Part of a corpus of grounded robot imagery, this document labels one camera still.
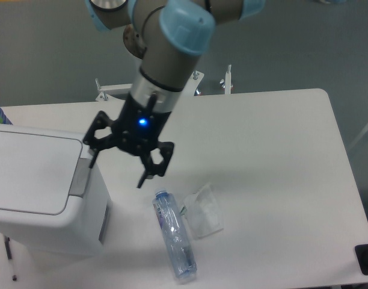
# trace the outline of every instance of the crumpled plastic bag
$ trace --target crumpled plastic bag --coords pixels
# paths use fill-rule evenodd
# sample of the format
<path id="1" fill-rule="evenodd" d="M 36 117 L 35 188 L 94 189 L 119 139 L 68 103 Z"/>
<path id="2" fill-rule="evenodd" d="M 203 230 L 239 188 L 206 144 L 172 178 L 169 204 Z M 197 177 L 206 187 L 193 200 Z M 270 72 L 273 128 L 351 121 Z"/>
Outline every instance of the crumpled plastic bag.
<path id="1" fill-rule="evenodd" d="M 224 228 L 222 211 L 212 192 L 212 185 L 206 184 L 183 201 L 181 215 L 185 216 L 197 238 L 206 237 Z"/>

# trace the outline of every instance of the gray floor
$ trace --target gray floor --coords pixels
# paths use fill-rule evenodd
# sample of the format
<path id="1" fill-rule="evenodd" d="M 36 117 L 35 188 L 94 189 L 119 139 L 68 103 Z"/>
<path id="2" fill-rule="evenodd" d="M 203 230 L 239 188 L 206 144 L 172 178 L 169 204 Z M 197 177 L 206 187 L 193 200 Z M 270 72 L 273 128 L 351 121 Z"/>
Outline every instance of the gray floor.
<path id="1" fill-rule="evenodd" d="M 326 90 L 348 145 L 368 121 L 368 0 L 267 0 L 257 16 L 218 28 L 197 67 L 205 94 L 222 93 L 228 64 L 236 93 Z M 93 101 L 96 77 L 134 75 L 122 30 L 97 32 L 83 0 L 0 3 L 0 105 Z M 368 209 L 368 144 L 351 164 Z"/>

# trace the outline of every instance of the printer lid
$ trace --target printer lid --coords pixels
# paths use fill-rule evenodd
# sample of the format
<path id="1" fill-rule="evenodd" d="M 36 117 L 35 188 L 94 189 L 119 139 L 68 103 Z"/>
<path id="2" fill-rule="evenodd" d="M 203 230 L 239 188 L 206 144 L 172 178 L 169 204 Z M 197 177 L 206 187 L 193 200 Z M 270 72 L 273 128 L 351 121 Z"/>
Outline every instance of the printer lid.
<path id="1" fill-rule="evenodd" d="M 81 151 L 77 139 L 0 131 L 0 210 L 61 213 Z"/>

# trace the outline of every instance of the white printer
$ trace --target white printer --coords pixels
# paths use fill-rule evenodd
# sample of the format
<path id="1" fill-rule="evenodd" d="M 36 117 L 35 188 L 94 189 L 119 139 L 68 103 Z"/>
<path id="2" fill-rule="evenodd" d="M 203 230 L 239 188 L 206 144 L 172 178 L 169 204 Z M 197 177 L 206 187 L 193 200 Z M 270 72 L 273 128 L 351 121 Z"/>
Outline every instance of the white printer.
<path id="1" fill-rule="evenodd" d="M 94 255 L 111 198 L 82 134 L 0 125 L 0 232 L 33 249 Z"/>

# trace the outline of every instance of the light blue joint cap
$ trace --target light blue joint cap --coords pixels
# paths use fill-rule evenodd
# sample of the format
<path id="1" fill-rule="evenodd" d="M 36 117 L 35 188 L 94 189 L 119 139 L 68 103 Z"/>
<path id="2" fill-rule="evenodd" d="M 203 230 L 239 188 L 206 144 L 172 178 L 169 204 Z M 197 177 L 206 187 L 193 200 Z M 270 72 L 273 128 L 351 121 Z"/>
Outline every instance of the light blue joint cap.
<path id="1" fill-rule="evenodd" d="M 190 0 L 169 0 L 159 21 L 168 41 L 181 52 L 193 56 L 207 51 L 216 27 L 213 16 Z"/>
<path id="2" fill-rule="evenodd" d="M 247 18 L 248 16 L 260 12 L 264 8 L 265 3 L 266 0 L 244 0 L 240 19 Z"/>
<path id="3" fill-rule="evenodd" d="M 85 0 L 85 5 L 88 8 L 89 15 L 93 20 L 94 26 L 96 26 L 96 29 L 99 31 L 109 31 L 110 29 L 106 27 L 100 20 L 100 18 L 95 14 L 92 4 L 90 4 L 89 0 Z"/>
<path id="4" fill-rule="evenodd" d="M 135 5 L 136 5 L 137 0 L 128 0 L 128 15 L 130 18 L 130 21 L 132 22 L 132 24 L 134 24 L 133 22 L 133 11 L 135 9 Z"/>

